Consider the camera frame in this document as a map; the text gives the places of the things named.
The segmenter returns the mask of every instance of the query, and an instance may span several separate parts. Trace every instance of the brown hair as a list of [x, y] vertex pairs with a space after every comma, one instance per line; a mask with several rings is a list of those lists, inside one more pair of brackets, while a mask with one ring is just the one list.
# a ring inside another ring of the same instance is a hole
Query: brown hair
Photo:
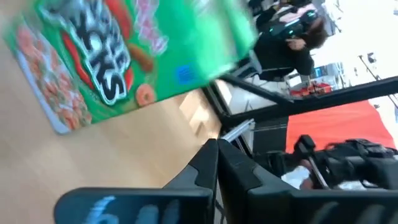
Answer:
[[324, 18], [320, 18], [321, 21], [317, 22], [314, 27], [301, 36], [301, 38], [305, 41], [305, 46], [312, 50], [322, 47], [328, 38], [328, 33], [325, 30], [325, 20]]

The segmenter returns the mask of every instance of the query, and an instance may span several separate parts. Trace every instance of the blue label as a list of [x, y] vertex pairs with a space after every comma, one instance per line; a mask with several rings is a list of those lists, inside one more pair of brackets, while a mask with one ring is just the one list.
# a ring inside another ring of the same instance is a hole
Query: blue label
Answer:
[[190, 84], [195, 81], [196, 75], [189, 65], [183, 65], [177, 68], [177, 80], [181, 84]]

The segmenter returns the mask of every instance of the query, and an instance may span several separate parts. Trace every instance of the trix cereal box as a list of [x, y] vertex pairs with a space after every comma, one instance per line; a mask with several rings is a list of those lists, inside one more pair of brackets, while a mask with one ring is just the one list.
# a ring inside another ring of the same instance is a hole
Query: trix cereal box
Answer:
[[68, 133], [206, 85], [257, 34], [242, 0], [38, 0], [4, 36]]

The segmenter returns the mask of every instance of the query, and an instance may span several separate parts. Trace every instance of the black equipment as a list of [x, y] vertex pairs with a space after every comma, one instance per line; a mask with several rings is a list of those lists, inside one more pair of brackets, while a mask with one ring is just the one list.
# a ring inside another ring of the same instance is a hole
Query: black equipment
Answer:
[[279, 40], [293, 39], [307, 32], [316, 19], [318, 19], [318, 13], [315, 10], [309, 10], [292, 22], [274, 24], [269, 28], [269, 33]]
[[315, 152], [312, 138], [303, 135], [296, 142], [293, 154], [271, 152], [258, 161], [281, 177], [299, 161], [308, 160], [318, 189], [334, 189], [342, 182], [358, 180], [364, 187], [398, 190], [396, 155], [395, 149], [365, 139], [349, 139]]
[[213, 224], [218, 207], [229, 224], [381, 224], [398, 223], [397, 201], [396, 191], [297, 190], [228, 141], [210, 139], [163, 189], [76, 189], [54, 216], [56, 224]]

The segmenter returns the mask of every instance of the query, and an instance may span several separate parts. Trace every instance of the person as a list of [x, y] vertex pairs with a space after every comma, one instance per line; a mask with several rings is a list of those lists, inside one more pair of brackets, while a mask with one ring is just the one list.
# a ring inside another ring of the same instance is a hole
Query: person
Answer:
[[[279, 4], [260, 13], [256, 20], [259, 32], [269, 29], [273, 25], [272, 17], [286, 5], [287, 0], [281, 0]], [[262, 68], [259, 78], [266, 81], [281, 81], [295, 69], [301, 75], [310, 75], [314, 68], [310, 51], [321, 47], [328, 37], [324, 24], [324, 19], [318, 17], [306, 33], [285, 40], [276, 39], [269, 35], [269, 32], [263, 32], [253, 49]], [[238, 62], [238, 69], [233, 72], [238, 73], [240, 78], [246, 78], [256, 71], [251, 65], [251, 59], [247, 57]]]

